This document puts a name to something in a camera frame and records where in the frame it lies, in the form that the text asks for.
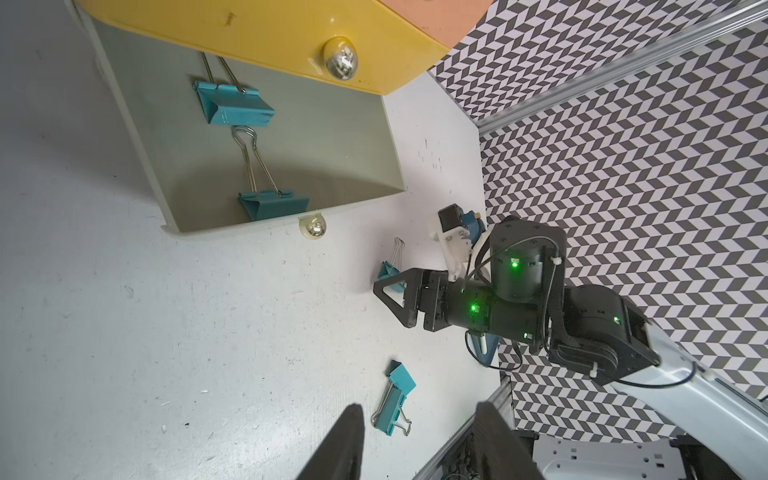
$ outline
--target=chrome knob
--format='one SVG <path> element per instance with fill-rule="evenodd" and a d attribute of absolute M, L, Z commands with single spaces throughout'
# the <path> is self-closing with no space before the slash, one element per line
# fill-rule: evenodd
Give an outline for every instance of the chrome knob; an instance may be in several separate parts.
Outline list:
<path fill-rule="evenodd" d="M 334 37 L 323 46 L 323 61 L 334 78 L 349 80 L 357 72 L 357 50 L 346 37 Z"/>
<path fill-rule="evenodd" d="M 322 214 L 314 214 L 310 217 L 299 219 L 299 230 L 302 235 L 310 240 L 317 240 L 326 233 L 326 219 Z"/>

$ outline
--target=black and white chevron pattern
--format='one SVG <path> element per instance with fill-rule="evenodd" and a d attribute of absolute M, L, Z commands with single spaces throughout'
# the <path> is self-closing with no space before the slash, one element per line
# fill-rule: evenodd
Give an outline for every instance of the black and white chevron pattern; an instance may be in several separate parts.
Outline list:
<path fill-rule="evenodd" d="M 481 138 L 489 223 L 516 214 L 565 228 L 572 285 L 629 296 L 757 398 L 768 394 L 766 37 L 757 22 Z M 511 376 L 520 429 L 675 434 L 641 402 L 543 356 Z"/>
<path fill-rule="evenodd" d="M 497 0 L 431 72 L 477 121 L 737 2 Z"/>

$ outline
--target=yellow drawer front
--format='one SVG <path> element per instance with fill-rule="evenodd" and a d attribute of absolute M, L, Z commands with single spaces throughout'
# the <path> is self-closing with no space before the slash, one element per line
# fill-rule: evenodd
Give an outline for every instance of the yellow drawer front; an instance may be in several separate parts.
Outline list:
<path fill-rule="evenodd" d="M 408 83 L 449 50 L 378 0 L 78 2 L 114 27 L 376 94 Z M 348 81 L 336 80 L 323 64 L 323 45 L 338 36 L 359 57 Z"/>

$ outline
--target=drawer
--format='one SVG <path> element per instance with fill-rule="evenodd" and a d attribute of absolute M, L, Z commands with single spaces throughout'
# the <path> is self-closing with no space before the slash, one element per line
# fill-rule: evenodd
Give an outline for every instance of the drawer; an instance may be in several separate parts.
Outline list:
<path fill-rule="evenodd" d="M 82 14 L 138 156 L 175 233 L 259 225 L 237 201 L 250 191 L 242 152 L 228 126 L 209 125 L 192 85 L 206 80 L 200 54 L 100 23 Z M 214 78 L 227 83 L 209 57 Z M 240 82 L 275 109 L 255 127 L 261 155 L 280 188 L 310 199 L 308 211 L 405 190 L 382 97 L 237 61 Z M 260 190 L 269 184 L 258 163 Z"/>
<path fill-rule="evenodd" d="M 101 22 L 227 58 L 388 94 L 450 50 L 379 0 L 78 0 Z M 322 49 L 343 36 L 357 74 L 336 80 Z"/>

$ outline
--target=blue component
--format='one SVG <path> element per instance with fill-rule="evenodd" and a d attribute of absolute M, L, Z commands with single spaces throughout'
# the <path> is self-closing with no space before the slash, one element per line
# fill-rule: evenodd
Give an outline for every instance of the blue component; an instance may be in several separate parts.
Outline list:
<path fill-rule="evenodd" d="M 310 199 L 294 197 L 292 190 L 282 190 L 278 195 L 274 190 L 248 192 L 237 198 L 248 212 L 252 222 L 269 218 L 285 217 L 306 212 Z"/>
<path fill-rule="evenodd" d="M 234 85 L 194 82 L 194 90 L 203 105 L 209 124 L 266 127 L 275 111 L 259 96 L 259 91 L 246 88 L 246 93 Z"/>
<path fill-rule="evenodd" d="M 491 362 L 493 361 L 493 356 L 496 354 L 496 349 L 498 348 L 498 341 L 499 337 L 496 335 L 491 335 L 490 333 L 485 334 L 485 354 L 482 353 L 480 350 L 480 342 L 481 339 L 478 336 L 474 336 L 472 334 L 469 335 L 472 338 L 472 345 L 475 346 L 475 355 L 478 357 L 478 360 L 480 360 L 480 363 L 483 365 L 491 365 Z"/>
<path fill-rule="evenodd" d="M 475 212 L 469 211 L 462 215 L 462 226 L 469 230 L 469 239 L 475 245 L 480 239 L 480 234 L 485 232 L 485 225 L 475 218 Z"/>
<path fill-rule="evenodd" d="M 390 262 L 382 262 L 382 268 L 379 270 L 379 276 L 376 277 L 377 280 L 390 278 L 391 276 L 395 276 L 398 273 L 400 273 L 400 270 L 397 270 Z M 406 282 L 398 282 L 393 283 L 389 286 L 392 290 L 395 290 L 398 293 L 403 293 L 406 291 Z"/>
<path fill-rule="evenodd" d="M 402 404 L 408 394 L 416 387 L 416 382 L 413 381 L 402 363 L 393 360 L 389 368 L 387 377 L 392 383 L 392 387 L 384 400 L 379 418 L 376 420 L 376 428 L 391 436 L 395 429 L 395 422 L 400 417 Z"/>

